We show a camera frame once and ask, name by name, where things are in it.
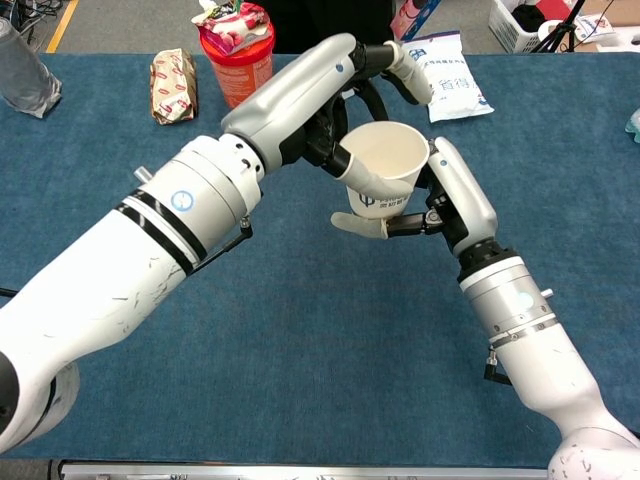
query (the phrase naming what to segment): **wrapped food package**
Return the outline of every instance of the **wrapped food package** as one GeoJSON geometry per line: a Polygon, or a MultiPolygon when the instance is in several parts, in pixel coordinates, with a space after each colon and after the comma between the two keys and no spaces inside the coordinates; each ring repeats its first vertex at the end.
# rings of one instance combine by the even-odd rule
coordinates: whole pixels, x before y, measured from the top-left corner
{"type": "Polygon", "coordinates": [[[222,55],[233,55],[271,36],[267,12],[249,2],[224,3],[191,19],[222,55]]]}
{"type": "Polygon", "coordinates": [[[158,53],[151,64],[151,115],[160,125],[192,120],[198,113],[196,67],[186,50],[158,53]]]}
{"type": "Polygon", "coordinates": [[[494,111],[462,55],[460,32],[427,35],[405,42],[402,48],[424,71],[433,88],[429,102],[431,123],[494,111]]]}

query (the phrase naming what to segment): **metal ring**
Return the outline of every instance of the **metal ring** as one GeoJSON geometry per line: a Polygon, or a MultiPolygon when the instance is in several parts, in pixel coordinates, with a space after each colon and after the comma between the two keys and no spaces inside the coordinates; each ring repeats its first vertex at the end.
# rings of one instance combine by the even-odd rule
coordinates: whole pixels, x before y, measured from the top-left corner
{"type": "Polygon", "coordinates": [[[556,323],[559,323],[559,322],[558,322],[558,319],[554,317],[554,318],[550,318],[549,320],[545,320],[544,322],[540,322],[535,325],[532,325],[530,327],[523,328],[522,330],[518,330],[517,332],[514,332],[514,333],[507,332],[506,336],[499,338],[498,340],[493,342],[491,346],[493,348],[498,348],[503,345],[506,345],[507,343],[516,342],[521,338],[527,337],[529,335],[533,335],[534,333],[538,333],[543,331],[546,328],[552,327],[556,323]]]}

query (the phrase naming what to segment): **orange container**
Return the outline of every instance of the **orange container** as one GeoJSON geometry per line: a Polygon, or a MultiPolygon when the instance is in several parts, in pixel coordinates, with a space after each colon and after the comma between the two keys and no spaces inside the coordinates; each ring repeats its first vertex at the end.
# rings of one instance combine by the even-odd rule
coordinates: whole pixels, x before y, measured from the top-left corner
{"type": "Polygon", "coordinates": [[[275,31],[269,25],[269,38],[233,55],[224,56],[200,33],[200,45],[207,54],[227,104],[237,107],[273,76],[275,31]]]}

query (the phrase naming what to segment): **white paper cup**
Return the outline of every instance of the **white paper cup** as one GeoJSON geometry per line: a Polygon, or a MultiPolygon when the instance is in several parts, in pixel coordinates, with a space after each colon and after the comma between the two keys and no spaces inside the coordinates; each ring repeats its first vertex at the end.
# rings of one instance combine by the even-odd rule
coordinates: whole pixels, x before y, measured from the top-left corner
{"type": "MultiPolygon", "coordinates": [[[[366,123],[349,132],[340,142],[369,171],[388,180],[415,185],[429,158],[429,143],[415,128],[397,122],[366,123]]],[[[364,218],[391,218],[400,215],[410,198],[373,198],[347,187],[353,213],[364,218]]]]}

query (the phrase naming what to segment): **blue circular logo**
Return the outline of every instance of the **blue circular logo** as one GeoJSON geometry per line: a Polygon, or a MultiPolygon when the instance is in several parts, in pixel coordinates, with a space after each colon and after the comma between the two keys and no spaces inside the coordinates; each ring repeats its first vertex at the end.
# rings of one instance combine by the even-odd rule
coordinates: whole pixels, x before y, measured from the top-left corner
{"type": "Polygon", "coordinates": [[[171,196],[171,205],[179,212],[188,212],[193,208],[195,200],[186,190],[178,190],[171,196]]]}

